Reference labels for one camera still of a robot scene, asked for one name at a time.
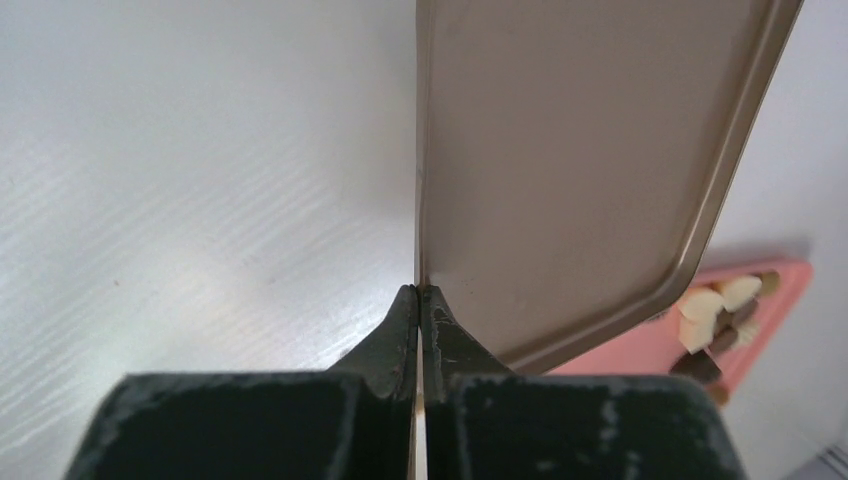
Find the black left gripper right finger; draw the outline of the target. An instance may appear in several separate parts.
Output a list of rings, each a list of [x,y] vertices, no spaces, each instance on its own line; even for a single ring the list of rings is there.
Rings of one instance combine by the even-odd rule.
[[[527,376],[420,289],[432,479],[743,479],[719,412],[673,376]]]

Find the brown box lid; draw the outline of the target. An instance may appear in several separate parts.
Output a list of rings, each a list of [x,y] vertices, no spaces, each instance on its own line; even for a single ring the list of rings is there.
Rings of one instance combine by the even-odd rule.
[[[420,281],[525,374],[668,308],[800,9],[418,2]]]

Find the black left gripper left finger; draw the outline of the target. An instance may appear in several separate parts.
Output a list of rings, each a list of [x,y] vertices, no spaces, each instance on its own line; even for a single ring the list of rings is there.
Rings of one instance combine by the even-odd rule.
[[[129,375],[69,479],[405,479],[415,460],[419,298],[321,371]]]

